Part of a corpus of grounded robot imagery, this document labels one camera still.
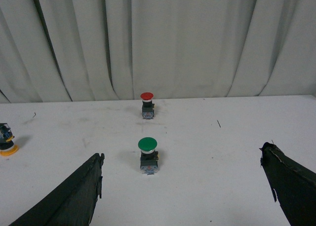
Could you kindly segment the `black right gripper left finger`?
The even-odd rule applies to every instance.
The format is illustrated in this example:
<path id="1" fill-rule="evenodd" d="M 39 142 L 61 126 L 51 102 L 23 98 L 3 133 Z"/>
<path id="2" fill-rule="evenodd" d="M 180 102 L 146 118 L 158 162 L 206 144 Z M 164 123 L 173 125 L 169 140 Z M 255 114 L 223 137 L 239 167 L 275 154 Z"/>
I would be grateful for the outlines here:
<path id="1" fill-rule="evenodd" d="M 104 154 L 95 153 L 12 226 L 88 226 L 102 197 Z"/>

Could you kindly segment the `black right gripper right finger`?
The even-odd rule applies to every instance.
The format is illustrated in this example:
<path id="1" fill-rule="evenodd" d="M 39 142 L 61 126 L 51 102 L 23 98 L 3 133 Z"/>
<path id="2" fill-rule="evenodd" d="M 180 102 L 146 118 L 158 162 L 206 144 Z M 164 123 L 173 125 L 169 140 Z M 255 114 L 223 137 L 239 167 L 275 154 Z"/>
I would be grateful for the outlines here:
<path id="1" fill-rule="evenodd" d="M 316 174 L 287 157 L 276 145 L 260 148 L 264 169 L 274 201 L 278 201 L 292 226 L 316 224 Z"/>

